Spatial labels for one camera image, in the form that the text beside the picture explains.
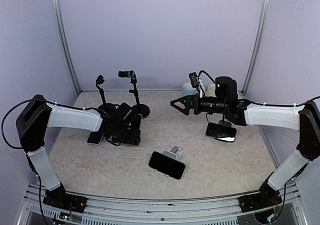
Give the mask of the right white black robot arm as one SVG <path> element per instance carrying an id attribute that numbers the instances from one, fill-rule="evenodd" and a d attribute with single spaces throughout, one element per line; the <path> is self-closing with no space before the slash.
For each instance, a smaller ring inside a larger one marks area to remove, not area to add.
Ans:
<path id="1" fill-rule="evenodd" d="M 205 96 L 196 73 L 190 73 L 191 85 L 198 94 L 186 95 L 170 102 L 170 105 L 189 115 L 200 113 L 222 114 L 238 126 L 271 126 L 298 131 L 299 143 L 294 152 L 267 179 L 266 188 L 256 195 L 256 203 L 266 207 L 290 179 L 310 161 L 320 156 L 320 111 L 313 100 L 302 104 L 266 104 L 239 99 L 237 82 L 228 76 L 215 79 L 215 96 Z"/>

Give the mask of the black round-base phone stand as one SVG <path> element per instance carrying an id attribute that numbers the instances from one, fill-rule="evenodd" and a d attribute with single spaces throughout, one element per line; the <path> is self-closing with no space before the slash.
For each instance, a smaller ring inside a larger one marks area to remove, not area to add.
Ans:
<path id="1" fill-rule="evenodd" d="M 105 92 L 100 87 L 105 82 L 104 77 L 100 74 L 95 80 L 95 86 L 99 90 L 99 94 L 102 100 L 102 105 L 100 105 L 96 111 L 100 113 L 105 118 L 117 118 L 118 115 L 116 113 L 116 105 L 113 103 L 107 103 L 105 98 Z"/>

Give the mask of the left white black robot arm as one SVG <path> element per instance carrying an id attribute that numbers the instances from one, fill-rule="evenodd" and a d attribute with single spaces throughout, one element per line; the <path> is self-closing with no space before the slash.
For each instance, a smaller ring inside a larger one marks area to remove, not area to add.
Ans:
<path id="1" fill-rule="evenodd" d="M 107 103 L 98 108 L 80 108 L 46 100 L 35 95 L 24 101 L 26 107 L 16 119 L 20 146 L 29 165 L 39 181 L 50 193 L 50 199 L 63 208 L 70 203 L 70 196 L 58 178 L 45 150 L 45 135 L 48 128 L 69 128 L 89 131 L 87 143 L 139 145 L 140 125 L 143 119 L 134 107 L 123 102 L 120 105 Z"/>

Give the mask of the tall black phone stand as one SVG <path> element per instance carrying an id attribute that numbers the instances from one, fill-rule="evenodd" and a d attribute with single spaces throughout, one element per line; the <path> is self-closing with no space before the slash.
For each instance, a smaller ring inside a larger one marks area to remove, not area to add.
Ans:
<path id="1" fill-rule="evenodd" d="M 130 83 L 133 85 L 133 89 L 129 90 L 129 93 L 133 94 L 135 97 L 136 104 L 132 107 L 132 109 L 142 116 L 143 119 L 147 118 L 150 114 L 150 108 L 140 103 L 139 99 L 139 91 L 137 89 L 137 76 L 133 70 L 128 71 L 119 71 L 118 77 L 120 78 L 130 78 Z"/>

